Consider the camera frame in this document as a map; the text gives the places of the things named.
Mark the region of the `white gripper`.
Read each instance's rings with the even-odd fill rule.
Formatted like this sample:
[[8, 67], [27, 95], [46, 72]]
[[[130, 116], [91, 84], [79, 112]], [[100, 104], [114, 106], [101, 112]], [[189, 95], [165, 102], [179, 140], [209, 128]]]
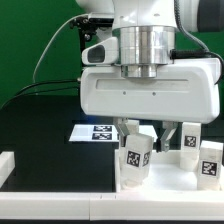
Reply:
[[162, 121], [155, 128], [160, 153], [170, 150], [177, 122], [210, 123], [219, 115], [218, 59], [177, 59], [147, 78], [124, 77], [117, 58], [114, 37], [82, 52], [80, 96], [86, 114], [115, 117], [121, 147], [130, 134], [127, 118]]

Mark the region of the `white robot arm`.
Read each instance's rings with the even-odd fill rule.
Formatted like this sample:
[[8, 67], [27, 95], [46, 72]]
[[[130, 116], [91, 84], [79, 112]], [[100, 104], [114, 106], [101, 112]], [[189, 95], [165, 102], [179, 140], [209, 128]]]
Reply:
[[91, 27], [109, 34], [82, 53], [81, 107], [113, 118], [126, 145], [130, 119], [164, 127], [160, 151], [181, 122], [206, 124], [220, 113], [222, 58], [205, 44], [177, 50], [175, 36], [224, 30], [224, 0], [77, 0]]

